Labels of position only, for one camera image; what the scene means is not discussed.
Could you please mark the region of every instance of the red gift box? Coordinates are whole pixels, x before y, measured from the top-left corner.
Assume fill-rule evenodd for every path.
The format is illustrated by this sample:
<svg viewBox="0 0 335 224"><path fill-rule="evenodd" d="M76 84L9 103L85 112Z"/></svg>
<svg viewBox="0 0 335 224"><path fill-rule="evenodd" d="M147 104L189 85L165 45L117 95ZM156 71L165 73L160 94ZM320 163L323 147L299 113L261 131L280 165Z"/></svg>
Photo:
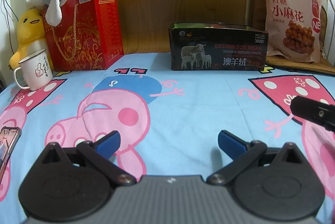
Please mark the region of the red gift box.
<svg viewBox="0 0 335 224"><path fill-rule="evenodd" d="M116 0L67 0L61 11L53 27L42 10L56 71L106 70L124 55Z"/></svg>

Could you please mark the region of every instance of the blue gripper pad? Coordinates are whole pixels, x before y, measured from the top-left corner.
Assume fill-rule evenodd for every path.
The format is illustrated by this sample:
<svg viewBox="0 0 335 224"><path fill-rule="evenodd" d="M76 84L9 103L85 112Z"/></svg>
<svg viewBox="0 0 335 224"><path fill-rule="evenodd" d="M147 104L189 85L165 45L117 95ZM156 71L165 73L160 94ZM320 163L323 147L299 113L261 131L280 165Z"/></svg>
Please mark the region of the blue gripper pad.
<svg viewBox="0 0 335 224"><path fill-rule="evenodd" d="M227 130L222 130L219 133L217 141L222 151L233 160L247 152L247 145L249 144Z"/></svg>
<svg viewBox="0 0 335 224"><path fill-rule="evenodd" d="M109 159L120 147L120 133L113 131L95 143L95 150L98 154Z"/></svg>

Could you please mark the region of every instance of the phone screen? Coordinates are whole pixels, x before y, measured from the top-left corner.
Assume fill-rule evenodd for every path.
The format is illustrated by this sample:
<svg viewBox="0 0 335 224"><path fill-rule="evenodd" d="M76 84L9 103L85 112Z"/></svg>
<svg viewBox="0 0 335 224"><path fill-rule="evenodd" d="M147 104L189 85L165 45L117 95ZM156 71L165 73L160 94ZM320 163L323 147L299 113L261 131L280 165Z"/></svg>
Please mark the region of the phone screen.
<svg viewBox="0 0 335 224"><path fill-rule="evenodd" d="M6 156L10 154L19 137L19 128L2 128L0 132L0 167L6 160Z"/></svg>

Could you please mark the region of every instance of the smartphone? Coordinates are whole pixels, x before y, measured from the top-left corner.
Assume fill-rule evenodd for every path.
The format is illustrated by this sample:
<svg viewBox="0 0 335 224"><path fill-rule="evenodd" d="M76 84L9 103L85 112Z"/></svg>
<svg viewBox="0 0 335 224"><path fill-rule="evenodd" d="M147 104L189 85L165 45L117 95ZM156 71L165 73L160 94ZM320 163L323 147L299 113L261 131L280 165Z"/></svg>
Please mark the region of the smartphone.
<svg viewBox="0 0 335 224"><path fill-rule="evenodd" d="M0 183L10 155L21 136L19 127L3 127L0 131Z"/></svg>

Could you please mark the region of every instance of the thumbs up drawing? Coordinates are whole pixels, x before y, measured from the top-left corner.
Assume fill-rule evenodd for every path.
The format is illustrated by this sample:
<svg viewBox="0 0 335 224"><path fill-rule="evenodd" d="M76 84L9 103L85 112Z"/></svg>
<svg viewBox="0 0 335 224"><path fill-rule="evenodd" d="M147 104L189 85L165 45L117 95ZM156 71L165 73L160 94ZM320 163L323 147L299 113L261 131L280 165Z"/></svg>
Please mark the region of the thumbs up drawing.
<svg viewBox="0 0 335 224"><path fill-rule="evenodd" d="M41 63L37 64L37 69L35 71L35 74L37 77L40 77L41 75L43 75L43 70L41 66L42 66Z"/></svg>

